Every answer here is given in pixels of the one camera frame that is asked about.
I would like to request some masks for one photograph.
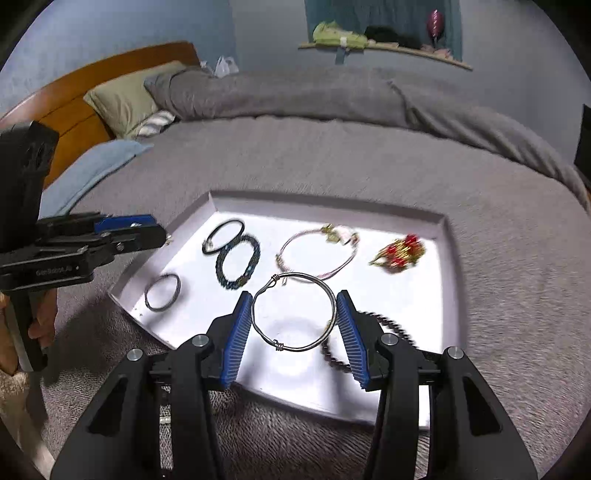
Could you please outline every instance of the light blue towel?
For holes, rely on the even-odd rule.
[[[39,218],[65,215],[92,187],[153,145],[112,140],[92,147],[41,195]]]

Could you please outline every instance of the wooden headboard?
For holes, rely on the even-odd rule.
[[[132,50],[91,63],[45,85],[0,118],[0,129],[17,122],[37,120],[60,134],[45,186],[58,178],[90,147],[115,136],[99,115],[83,100],[88,90],[103,82],[169,61],[198,65],[189,42],[167,43]]]

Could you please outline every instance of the bracelet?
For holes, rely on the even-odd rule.
[[[394,334],[398,338],[406,340],[408,343],[410,343],[411,346],[417,348],[417,345],[415,344],[414,340],[410,337],[410,335],[395,321],[390,320],[388,317],[385,317],[384,315],[380,315],[379,313],[360,312],[360,314],[369,315],[371,317],[374,317],[380,323],[380,325],[385,326],[389,330],[393,331]],[[351,373],[351,365],[350,364],[346,364],[342,360],[339,360],[338,358],[335,358],[332,355],[332,352],[330,351],[330,347],[329,347],[328,338],[324,342],[322,342],[321,353],[324,357],[324,360],[326,360],[331,367],[341,370],[344,373],[348,373],[348,374]]]
[[[332,315],[330,316],[330,321],[326,324],[326,327],[324,329],[324,332],[322,332],[322,335],[320,335],[320,337],[318,339],[316,339],[314,342],[309,343],[306,346],[291,347],[291,346],[287,346],[287,345],[281,343],[279,340],[276,340],[276,339],[271,340],[267,335],[265,335],[262,332],[262,330],[256,324],[256,320],[255,320],[256,299],[259,297],[260,294],[265,293],[268,288],[273,288],[275,285],[277,285],[277,282],[279,281],[280,278],[287,278],[287,277],[303,278],[307,281],[317,284],[319,287],[321,287],[326,292],[326,294],[329,296],[329,299],[330,299],[330,307],[332,308]],[[269,345],[274,346],[275,350],[277,350],[278,352],[281,352],[282,350],[287,350],[288,352],[305,352],[307,350],[312,350],[313,348],[319,346],[322,342],[324,342],[329,337],[330,332],[332,332],[332,329],[335,327],[335,324],[336,324],[336,297],[335,297],[335,294],[333,293],[333,291],[330,289],[330,287],[326,283],[324,283],[322,280],[320,280],[317,277],[314,277],[312,275],[308,275],[307,273],[285,272],[285,273],[280,273],[280,274],[274,274],[271,277],[271,279],[267,282],[267,284],[263,288],[261,288],[255,294],[254,298],[252,299],[251,322],[252,322],[252,327],[261,336],[261,338],[264,341],[266,341],[266,343],[268,343]]]
[[[175,278],[176,279],[177,288],[174,291],[174,295],[166,305],[164,305],[162,307],[152,307],[152,305],[150,305],[150,303],[148,301],[148,293],[150,292],[150,290],[152,289],[152,287],[154,285],[156,285],[160,280],[164,280],[165,278]],[[152,312],[156,312],[156,313],[164,312],[164,311],[168,310],[174,304],[175,301],[177,301],[178,295],[180,293],[181,293],[181,279],[180,279],[180,277],[176,273],[165,273],[164,275],[160,275],[159,277],[152,280],[152,282],[148,283],[148,285],[144,289],[144,301],[145,301],[146,306],[148,307],[148,310],[151,310]]]
[[[351,244],[351,246],[353,247],[353,252],[351,253],[350,257],[342,265],[338,266],[334,270],[331,270],[327,273],[323,273],[322,275],[315,275],[316,278],[318,278],[319,280],[328,280],[329,278],[334,277],[338,272],[343,270],[347,265],[349,265],[353,261],[353,259],[355,258],[355,255],[357,255],[357,250],[359,248],[358,247],[359,234],[352,229],[349,229],[349,230],[351,232],[351,235],[349,238],[344,238],[341,235],[341,233],[338,230],[336,230],[335,226],[332,225],[331,223],[324,225],[322,228],[314,228],[311,230],[304,230],[302,232],[299,232],[299,233],[293,235],[292,237],[290,237],[288,239],[288,241],[283,244],[283,247],[281,247],[281,249],[279,250],[279,253],[275,256],[275,261],[277,262],[277,266],[279,267],[279,269],[283,273],[292,272],[293,270],[290,269],[285,264],[285,261],[283,260],[283,253],[284,253],[287,245],[289,245],[291,242],[293,242],[293,240],[295,240],[296,238],[299,238],[301,236],[309,235],[311,233],[322,233],[322,234],[326,235],[326,241],[331,244],[337,244],[337,243],[341,243],[342,245]]]
[[[231,280],[228,280],[226,278],[226,276],[223,274],[223,263],[224,263],[224,260],[226,259],[226,257],[228,256],[228,253],[230,253],[230,250],[232,250],[232,248],[234,248],[238,244],[241,244],[242,242],[247,242],[252,245],[252,249],[253,249],[252,257],[248,261],[248,266],[246,267],[246,270],[244,271],[244,273],[242,275],[240,275],[240,277],[238,277],[236,280],[231,281]],[[233,240],[231,240],[229,243],[227,243],[226,245],[224,245],[222,247],[220,254],[217,256],[217,260],[216,260],[217,281],[220,282],[220,285],[222,287],[224,287],[226,290],[237,290],[237,289],[243,287],[246,284],[246,282],[248,282],[251,279],[252,273],[255,271],[256,264],[258,263],[260,257],[261,257],[261,246],[256,238],[254,238],[252,235],[240,235],[240,236],[234,237]]]
[[[240,224],[240,231],[228,243],[222,245],[220,248],[213,249],[213,236],[216,233],[218,233],[224,226],[228,225],[229,223],[239,223]],[[243,233],[244,233],[244,222],[242,220],[240,220],[238,218],[232,218],[230,220],[227,220],[223,223],[220,223],[217,227],[215,227],[213,229],[212,233],[210,233],[207,236],[207,238],[203,241],[203,245],[201,246],[201,251],[203,252],[203,255],[216,254],[216,253],[222,251],[222,249],[224,249],[224,247],[231,244],[234,240],[236,240],[236,238],[239,238],[240,236],[242,236]]]

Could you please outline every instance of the jewelry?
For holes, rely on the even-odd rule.
[[[324,332],[322,332],[320,337],[318,339],[316,339],[314,342],[309,343],[306,346],[291,347],[291,346],[287,346],[287,345],[281,343],[279,340],[276,340],[276,339],[271,340],[267,335],[265,335],[262,332],[262,330],[258,327],[258,325],[256,324],[256,321],[255,321],[256,299],[259,297],[260,294],[266,292],[266,290],[268,288],[273,288],[275,285],[277,285],[277,282],[279,281],[280,278],[287,278],[287,277],[303,278],[305,280],[308,280],[308,281],[311,281],[311,282],[317,284],[319,287],[322,288],[322,290],[324,290],[326,292],[326,294],[329,296],[329,299],[330,299],[330,307],[332,308],[332,315],[330,317],[330,321],[326,324]],[[333,293],[333,291],[330,289],[330,287],[326,283],[324,283],[322,280],[320,280],[317,277],[314,277],[312,275],[308,275],[307,273],[285,272],[285,273],[274,274],[273,276],[271,276],[271,279],[267,282],[267,284],[263,288],[261,288],[255,294],[254,298],[252,299],[251,319],[252,319],[252,326],[256,330],[256,332],[262,337],[262,339],[264,341],[266,341],[266,343],[268,343],[271,346],[274,346],[275,350],[277,350],[278,352],[280,352],[282,350],[287,350],[288,352],[306,352],[308,350],[312,350],[313,348],[319,346],[322,342],[324,342],[329,337],[332,329],[335,327],[335,324],[336,324],[336,298],[335,298],[335,294]]]
[[[232,248],[234,248],[238,244],[241,244],[242,242],[247,242],[252,245],[252,249],[253,249],[252,257],[248,261],[248,266],[246,267],[246,270],[244,271],[244,273],[242,275],[240,275],[240,277],[238,277],[236,280],[230,281],[223,274],[223,268],[222,268],[223,263],[224,263],[224,260],[226,259],[226,257],[228,256],[228,253],[230,253],[230,250],[232,250]],[[234,237],[234,239],[231,240],[230,243],[227,243],[226,245],[224,245],[222,247],[220,254],[217,256],[217,260],[216,260],[217,281],[220,282],[220,285],[222,287],[224,287],[226,290],[237,290],[237,289],[243,287],[246,284],[246,282],[248,282],[251,279],[252,273],[255,271],[256,264],[258,263],[260,257],[261,257],[261,246],[256,238],[254,238],[251,235],[240,235],[240,236]]]
[[[170,299],[170,301],[162,306],[162,307],[152,307],[152,305],[150,305],[149,301],[148,301],[148,293],[150,292],[150,290],[152,289],[152,287],[154,285],[156,285],[159,281],[164,280],[165,278],[175,278],[177,281],[177,288],[174,291],[174,295],[173,297]],[[177,301],[178,298],[178,294],[181,293],[181,279],[180,277],[176,274],[176,273],[165,273],[164,275],[160,275],[159,277],[157,277],[156,279],[152,280],[152,282],[150,282],[148,284],[148,286],[146,286],[146,288],[144,289],[144,301],[146,306],[148,307],[149,310],[151,310],[152,312],[164,312],[166,310],[168,310],[175,301]]]
[[[283,252],[285,251],[285,248],[287,247],[287,245],[289,245],[291,242],[293,242],[293,240],[295,240],[296,238],[299,238],[301,236],[309,235],[311,233],[323,233],[324,235],[326,235],[326,241],[328,243],[331,243],[331,244],[341,243],[342,245],[351,244],[351,246],[353,247],[353,252],[351,253],[350,257],[345,261],[345,263],[343,263],[342,265],[338,266],[334,270],[331,270],[327,273],[323,273],[322,275],[315,275],[316,278],[318,278],[319,280],[328,280],[329,278],[334,277],[338,272],[340,272],[347,265],[349,265],[353,261],[353,259],[355,258],[355,255],[357,255],[357,250],[359,248],[358,247],[359,234],[352,229],[349,229],[349,232],[350,232],[350,234],[348,237],[343,236],[343,234],[341,232],[339,232],[334,225],[332,225],[331,223],[328,223],[321,228],[313,228],[311,230],[304,230],[302,232],[299,232],[299,233],[293,235],[292,237],[290,237],[287,240],[287,242],[285,242],[283,244],[283,247],[281,247],[281,249],[279,250],[279,253],[277,255],[275,255],[275,261],[277,262],[277,266],[279,267],[279,270],[281,270],[284,273],[293,271],[285,264],[285,261],[283,260]]]
[[[386,328],[392,330],[397,337],[406,340],[408,343],[410,343],[413,347],[417,347],[416,344],[414,343],[414,340],[410,338],[410,335],[406,333],[406,331],[399,325],[397,324],[395,321],[390,320],[388,317],[385,317],[384,315],[380,315],[379,313],[374,313],[374,312],[360,312],[363,315],[370,315],[374,318],[376,318],[376,320],[383,326],[385,326]],[[345,373],[350,374],[351,373],[351,365],[346,364],[345,362],[338,360],[337,358],[335,358],[334,356],[332,356],[332,353],[330,351],[330,347],[329,347],[329,340],[328,338],[322,342],[322,355],[324,356],[324,360],[326,360],[329,365],[331,367],[337,368]]]
[[[423,242],[416,235],[407,235],[404,239],[397,239],[382,248],[369,265],[377,265],[398,272],[406,270],[410,265],[415,266],[424,254]]]
[[[213,249],[213,236],[216,233],[218,233],[220,231],[220,229],[222,229],[224,226],[228,225],[229,223],[240,223],[240,231],[228,243],[222,245],[220,248]],[[220,223],[217,227],[215,227],[213,229],[212,233],[210,233],[209,236],[203,241],[203,245],[201,246],[201,251],[203,252],[203,255],[216,254],[216,253],[222,251],[222,249],[224,247],[231,244],[234,240],[236,240],[236,238],[239,238],[243,233],[244,233],[244,222],[242,220],[240,220],[238,218],[232,218],[230,220],[226,220],[225,222]]]

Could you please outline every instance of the human hand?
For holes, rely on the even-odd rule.
[[[12,343],[4,317],[4,309],[10,298],[0,293],[0,369],[8,375],[14,375],[18,368],[18,355]],[[48,290],[37,307],[35,321],[29,327],[29,337],[38,339],[41,347],[51,345],[56,335],[57,290]]]

